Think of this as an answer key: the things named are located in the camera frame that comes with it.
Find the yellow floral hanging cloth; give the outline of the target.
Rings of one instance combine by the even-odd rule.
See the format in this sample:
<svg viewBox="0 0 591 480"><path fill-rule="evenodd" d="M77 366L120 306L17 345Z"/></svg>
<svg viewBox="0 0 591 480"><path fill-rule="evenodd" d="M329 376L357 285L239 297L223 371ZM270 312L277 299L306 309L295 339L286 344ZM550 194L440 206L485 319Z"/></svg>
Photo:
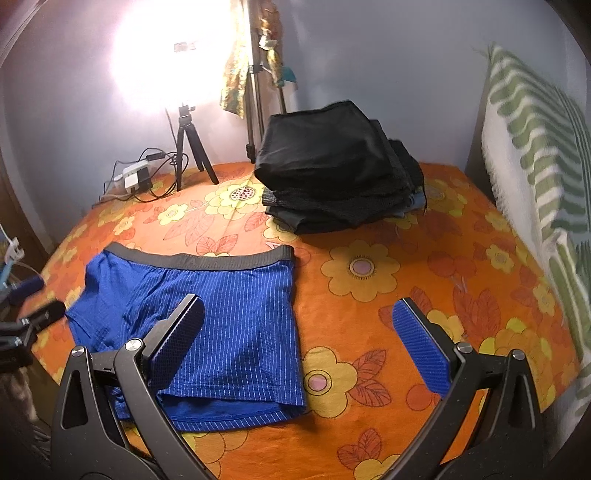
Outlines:
<svg viewBox="0 0 591 480"><path fill-rule="evenodd" d="M245 89L249 75L249 6L246 1L229 2L229 50L222 76L221 108L245 118Z"/></svg>

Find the blue striped boxer shorts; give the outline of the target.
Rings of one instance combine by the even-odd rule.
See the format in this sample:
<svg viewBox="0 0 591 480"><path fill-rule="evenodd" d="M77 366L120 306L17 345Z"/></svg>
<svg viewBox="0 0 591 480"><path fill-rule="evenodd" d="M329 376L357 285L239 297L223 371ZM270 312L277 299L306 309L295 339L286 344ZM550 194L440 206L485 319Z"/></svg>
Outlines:
<svg viewBox="0 0 591 480"><path fill-rule="evenodd" d="M294 316L294 249L245 256L156 255L118 243L86 267L67 310L74 341L93 353L145 338L187 295L183 321L152 360L149 385L174 427L261 427L307 407Z"/></svg>

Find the orange floral bed sheet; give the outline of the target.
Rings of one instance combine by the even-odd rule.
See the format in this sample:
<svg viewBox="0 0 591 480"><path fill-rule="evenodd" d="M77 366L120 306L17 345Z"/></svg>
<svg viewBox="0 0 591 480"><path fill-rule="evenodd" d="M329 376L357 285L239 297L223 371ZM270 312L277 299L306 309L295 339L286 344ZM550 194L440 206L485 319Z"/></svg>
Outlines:
<svg viewBox="0 0 591 480"><path fill-rule="evenodd" d="M184 173L170 193L98 206L44 267L51 299L80 307L113 281L123 299L93 318L82 308L39 337L34 353L60 379L76 341L112 347L194 289L209 313L179 389L166 399L232 398L245 355L287 358L280 299L294 290L303 377L295 419L233 430L170 416L220 479L375 479L391 467L439 402L394 331L408 297L455 341L485 354L522 350L548 408L579 362L551 284L492 203L450 166L429 165L428 208L353 230L297 235L263 208L263 184L246 163L217 167L218 183Z"/></svg>

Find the tall light stand legs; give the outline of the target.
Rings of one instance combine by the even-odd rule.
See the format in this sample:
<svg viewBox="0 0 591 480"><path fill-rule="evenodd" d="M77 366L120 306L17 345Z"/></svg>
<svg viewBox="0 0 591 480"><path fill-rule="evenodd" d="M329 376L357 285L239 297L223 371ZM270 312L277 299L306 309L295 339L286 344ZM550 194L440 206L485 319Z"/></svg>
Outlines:
<svg viewBox="0 0 591 480"><path fill-rule="evenodd" d="M256 138L263 141L266 126L263 116L263 94L260 75L270 76L271 86L279 96L280 112L287 112L283 87L287 81L284 73L281 43L283 26L280 11L273 1L243 1L246 18L245 120L247 143L246 157L256 163Z"/></svg>

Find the small black tripod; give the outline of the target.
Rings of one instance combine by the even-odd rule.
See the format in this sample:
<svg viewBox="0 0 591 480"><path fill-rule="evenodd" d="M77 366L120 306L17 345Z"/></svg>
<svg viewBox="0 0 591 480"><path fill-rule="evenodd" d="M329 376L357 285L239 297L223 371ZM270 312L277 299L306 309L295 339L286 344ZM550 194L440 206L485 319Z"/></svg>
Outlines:
<svg viewBox="0 0 591 480"><path fill-rule="evenodd" d="M205 152L204 146L200 140L200 137L195 128L191 112L194 110L193 107L182 105L178 108L178 130L176 134L176 167L175 167L175 186L176 190L182 189L182 157L184 154L184 143L188 141L188 145L193 155L197 170L200 172L206 172L211 183L217 185L219 180L214 172L211 165L211 161Z"/></svg>

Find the black folded clothes stack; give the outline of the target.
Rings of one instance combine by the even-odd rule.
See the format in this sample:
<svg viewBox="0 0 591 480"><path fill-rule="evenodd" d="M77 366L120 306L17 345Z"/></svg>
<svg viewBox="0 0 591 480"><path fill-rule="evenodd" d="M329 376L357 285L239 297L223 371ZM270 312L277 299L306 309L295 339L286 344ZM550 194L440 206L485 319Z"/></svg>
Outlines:
<svg viewBox="0 0 591 480"><path fill-rule="evenodd" d="M254 176L266 214L294 234L355 229L427 205L419 162L349 100L271 116Z"/></svg>

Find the green white striped pillow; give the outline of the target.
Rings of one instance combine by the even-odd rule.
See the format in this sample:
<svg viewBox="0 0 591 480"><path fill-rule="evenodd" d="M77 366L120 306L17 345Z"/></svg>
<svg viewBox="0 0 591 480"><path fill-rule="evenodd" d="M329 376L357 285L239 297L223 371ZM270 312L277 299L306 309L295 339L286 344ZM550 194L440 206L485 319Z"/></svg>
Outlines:
<svg viewBox="0 0 591 480"><path fill-rule="evenodd" d="M581 371L570 413L590 404L590 131L579 105L511 51L488 50L482 150L501 212L536 258Z"/></svg>

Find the white power strip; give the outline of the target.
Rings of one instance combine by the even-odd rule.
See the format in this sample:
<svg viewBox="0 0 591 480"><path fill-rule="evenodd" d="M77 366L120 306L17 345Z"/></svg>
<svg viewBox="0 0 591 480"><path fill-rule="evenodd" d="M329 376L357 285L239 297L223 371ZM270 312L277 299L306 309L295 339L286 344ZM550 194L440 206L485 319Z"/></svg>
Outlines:
<svg viewBox="0 0 591 480"><path fill-rule="evenodd" d="M114 177L107 188L107 193L115 195L143 193L152 187L149 163L140 160L125 167Z"/></svg>

